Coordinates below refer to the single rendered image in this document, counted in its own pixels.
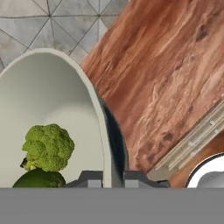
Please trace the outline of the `green lime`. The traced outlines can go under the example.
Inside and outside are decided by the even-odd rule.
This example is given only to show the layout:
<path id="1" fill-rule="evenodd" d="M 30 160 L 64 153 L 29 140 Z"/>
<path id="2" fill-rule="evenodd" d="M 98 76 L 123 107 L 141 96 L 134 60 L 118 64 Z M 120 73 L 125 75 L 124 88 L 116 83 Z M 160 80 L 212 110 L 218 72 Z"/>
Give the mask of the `green lime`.
<path id="1" fill-rule="evenodd" d="M 41 169 L 35 169 L 26 172 L 22 175 L 12 186 L 15 187 L 61 187 L 66 184 L 63 176 L 56 171 L 43 171 Z"/>

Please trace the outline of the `white bowl with dark outside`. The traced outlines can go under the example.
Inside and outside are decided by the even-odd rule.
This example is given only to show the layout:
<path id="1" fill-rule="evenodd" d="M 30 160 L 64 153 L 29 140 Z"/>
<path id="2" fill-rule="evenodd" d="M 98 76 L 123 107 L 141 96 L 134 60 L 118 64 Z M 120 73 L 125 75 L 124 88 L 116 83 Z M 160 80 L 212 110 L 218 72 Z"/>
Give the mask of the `white bowl with dark outside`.
<path id="1" fill-rule="evenodd" d="M 105 188 L 121 187 L 128 155 L 117 120 L 81 67 L 63 52 L 39 48 L 0 73 L 0 187 L 25 173 L 25 135 L 34 125 L 57 124 L 75 148 L 61 171 L 66 182 L 102 173 Z"/>

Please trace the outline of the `green broccoli floret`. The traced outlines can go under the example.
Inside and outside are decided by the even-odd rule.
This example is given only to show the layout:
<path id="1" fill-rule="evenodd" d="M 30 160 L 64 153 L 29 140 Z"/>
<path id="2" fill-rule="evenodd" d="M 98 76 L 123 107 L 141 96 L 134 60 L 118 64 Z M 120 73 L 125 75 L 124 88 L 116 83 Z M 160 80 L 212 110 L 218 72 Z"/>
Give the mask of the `green broccoli floret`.
<path id="1" fill-rule="evenodd" d="M 20 166 L 27 171 L 59 172 L 67 167 L 74 147 L 68 132 L 59 125 L 32 126 L 25 135 L 22 150 L 26 156 Z"/>

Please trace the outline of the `grey metal rail strip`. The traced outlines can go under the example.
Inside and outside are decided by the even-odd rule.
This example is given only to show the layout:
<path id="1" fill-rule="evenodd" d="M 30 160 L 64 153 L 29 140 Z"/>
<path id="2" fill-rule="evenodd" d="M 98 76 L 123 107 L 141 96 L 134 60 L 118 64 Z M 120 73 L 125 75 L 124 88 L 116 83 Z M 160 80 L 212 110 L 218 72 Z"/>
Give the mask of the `grey metal rail strip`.
<path id="1" fill-rule="evenodd" d="M 157 163 L 147 177 L 153 181 L 169 179 L 223 130 L 224 99 Z"/>

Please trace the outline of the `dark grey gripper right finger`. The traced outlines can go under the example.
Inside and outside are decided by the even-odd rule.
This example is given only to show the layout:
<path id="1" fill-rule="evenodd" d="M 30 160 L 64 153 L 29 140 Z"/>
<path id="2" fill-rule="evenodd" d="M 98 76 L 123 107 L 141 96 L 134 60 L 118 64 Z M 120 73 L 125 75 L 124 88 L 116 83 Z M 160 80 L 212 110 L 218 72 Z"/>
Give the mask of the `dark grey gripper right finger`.
<path id="1" fill-rule="evenodd" d="M 153 181 L 147 178 L 142 171 L 125 171 L 123 173 L 125 188 L 169 188 L 168 180 Z"/>

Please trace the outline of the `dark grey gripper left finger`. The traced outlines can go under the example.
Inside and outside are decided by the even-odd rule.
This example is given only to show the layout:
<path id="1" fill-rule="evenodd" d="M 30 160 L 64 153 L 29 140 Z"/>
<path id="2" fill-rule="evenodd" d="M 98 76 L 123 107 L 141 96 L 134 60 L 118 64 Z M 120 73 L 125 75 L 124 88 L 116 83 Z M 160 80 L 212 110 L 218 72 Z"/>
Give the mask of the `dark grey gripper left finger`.
<path id="1" fill-rule="evenodd" d="M 82 171 L 79 178 L 65 184 L 65 187 L 102 188 L 103 171 Z"/>

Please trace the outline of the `white bowl with dark rim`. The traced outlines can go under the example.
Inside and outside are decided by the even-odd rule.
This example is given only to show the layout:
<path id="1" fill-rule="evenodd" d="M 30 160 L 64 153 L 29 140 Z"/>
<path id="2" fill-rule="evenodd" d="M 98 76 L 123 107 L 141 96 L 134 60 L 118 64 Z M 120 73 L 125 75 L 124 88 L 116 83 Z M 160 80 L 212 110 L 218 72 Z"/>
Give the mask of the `white bowl with dark rim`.
<path id="1" fill-rule="evenodd" d="M 185 188 L 224 188 L 224 152 L 200 162 L 190 173 Z"/>

